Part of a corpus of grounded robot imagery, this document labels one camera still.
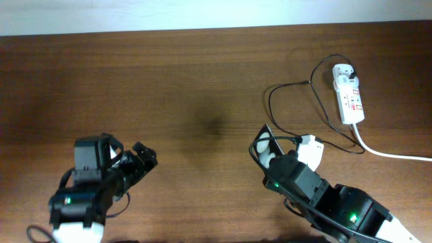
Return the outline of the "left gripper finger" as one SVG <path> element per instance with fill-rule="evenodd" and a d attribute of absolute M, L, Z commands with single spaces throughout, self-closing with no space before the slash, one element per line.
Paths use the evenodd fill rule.
<path fill-rule="evenodd" d="M 146 147 L 141 142 L 136 142 L 132 146 L 132 149 L 146 167 L 155 167 L 158 165 L 157 154 L 153 149 Z"/>
<path fill-rule="evenodd" d="M 124 153 L 123 144 L 115 138 L 112 134 L 102 133 L 101 138 L 107 143 L 109 158 L 110 159 L 121 159 Z"/>

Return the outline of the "black smartphone with lit screen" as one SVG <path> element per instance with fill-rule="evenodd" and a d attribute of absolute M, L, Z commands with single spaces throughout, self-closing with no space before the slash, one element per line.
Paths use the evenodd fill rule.
<path fill-rule="evenodd" d="M 254 145 L 254 150 L 257 153 L 259 162 L 266 169 L 269 169 L 270 161 L 272 159 L 280 157 L 284 154 L 276 140 L 268 140 L 268 138 L 271 137 L 273 137 L 273 133 L 268 124 L 264 124 L 255 137 L 255 140 L 266 138 L 266 140 L 257 142 Z"/>

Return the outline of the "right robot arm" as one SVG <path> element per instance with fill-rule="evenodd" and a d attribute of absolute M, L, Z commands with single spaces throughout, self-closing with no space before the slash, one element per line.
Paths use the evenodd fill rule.
<path fill-rule="evenodd" d="M 285 206 L 305 218 L 331 242 L 418 242 L 402 223 L 365 191 L 331 186 L 290 151 L 259 154 L 267 189 L 282 194 Z"/>

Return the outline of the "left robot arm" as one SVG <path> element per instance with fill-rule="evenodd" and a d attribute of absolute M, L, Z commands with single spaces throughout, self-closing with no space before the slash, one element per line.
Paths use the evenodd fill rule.
<path fill-rule="evenodd" d="M 136 142 L 131 150 L 111 134 L 87 136 L 74 143 L 75 166 L 62 176 L 49 200 L 54 242 L 101 242 L 115 201 L 157 164 L 155 150 Z"/>

